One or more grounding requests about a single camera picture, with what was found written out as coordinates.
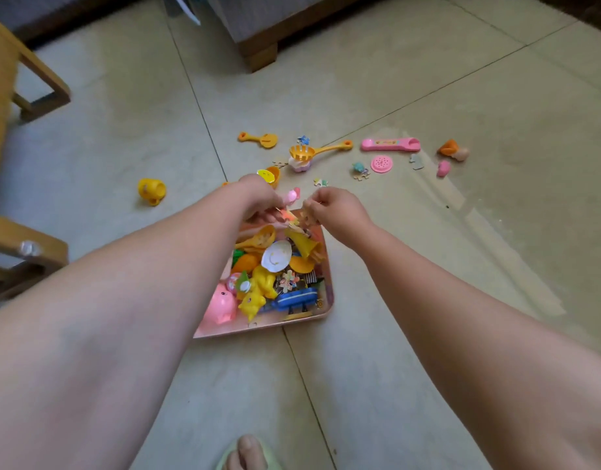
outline green slipper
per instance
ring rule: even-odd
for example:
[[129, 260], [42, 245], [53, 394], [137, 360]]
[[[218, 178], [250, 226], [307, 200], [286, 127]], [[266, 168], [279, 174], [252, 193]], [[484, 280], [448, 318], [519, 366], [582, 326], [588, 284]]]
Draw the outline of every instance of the green slipper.
[[[259, 441], [259, 443], [261, 444], [261, 448], [263, 449], [265, 461], [268, 463], [268, 470], [283, 470], [283, 467], [278, 462], [277, 458], [274, 457], [274, 452], [272, 452], [272, 449], [265, 445], [261, 439], [257, 438], [257, 440]], [[230, 454], [234, 450], [237, 450], [237, 439], [235, 439], [234, 442], [225, 450], [224, 454], [222, 455], [222, 458], [218, 462], [218, 465], [216, 465], [216, 470], [222, 470], [222, 466], [225, 464], [226, 459], [228, 458], [228, 454]]]

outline left arm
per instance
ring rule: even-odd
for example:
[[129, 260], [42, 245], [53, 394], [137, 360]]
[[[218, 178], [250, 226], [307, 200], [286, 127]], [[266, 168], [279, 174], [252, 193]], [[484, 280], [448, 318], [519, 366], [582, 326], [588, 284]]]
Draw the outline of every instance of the left arm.
[[242, 220], [280, 206], [249, 175], [0, 309], [0, 468], [127, 468]]

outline blue toy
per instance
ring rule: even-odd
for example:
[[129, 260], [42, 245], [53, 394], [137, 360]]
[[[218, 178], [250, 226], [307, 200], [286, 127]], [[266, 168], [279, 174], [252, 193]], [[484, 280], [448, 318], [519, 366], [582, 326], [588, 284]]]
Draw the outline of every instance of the blue toy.
[[273, 304], [278, 310], [287, 310], [291, 315], [294, 307], [302, 306], [302, 311], [307, 311], [307, 305], [314, 305], [317, 301], [318, 290], [310, 287], [294, 292], [281, 293], [273, 301]]

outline right arm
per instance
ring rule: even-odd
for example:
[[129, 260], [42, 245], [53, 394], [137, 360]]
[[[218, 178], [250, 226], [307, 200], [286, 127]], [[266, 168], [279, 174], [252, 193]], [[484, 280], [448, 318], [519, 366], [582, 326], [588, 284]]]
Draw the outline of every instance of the right arm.
[[601, 468], [599, 355], [425, 259], [345, 190], [321, 188], [304, 208], [366, 263], [493, 468]]

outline wooden chair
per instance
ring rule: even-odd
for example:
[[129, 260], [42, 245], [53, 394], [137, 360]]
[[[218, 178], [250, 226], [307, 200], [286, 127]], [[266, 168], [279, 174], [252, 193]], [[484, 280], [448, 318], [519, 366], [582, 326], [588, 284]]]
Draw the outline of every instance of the wooden chair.
[[[54, 92], [33, 102], [17, 94], [14, 89], [18, 62]], [[29, 122], [69, 101], [70, 90], [63, 80], [0, 24], [0, 155], [11, 102], [20, 107], [21, 120]], [[0, 300], [14, 297], [68, 263], [66, 243], [4, 217], [0, 217], [0, 253], [23, 259], [12, 268], [0, 267]]]

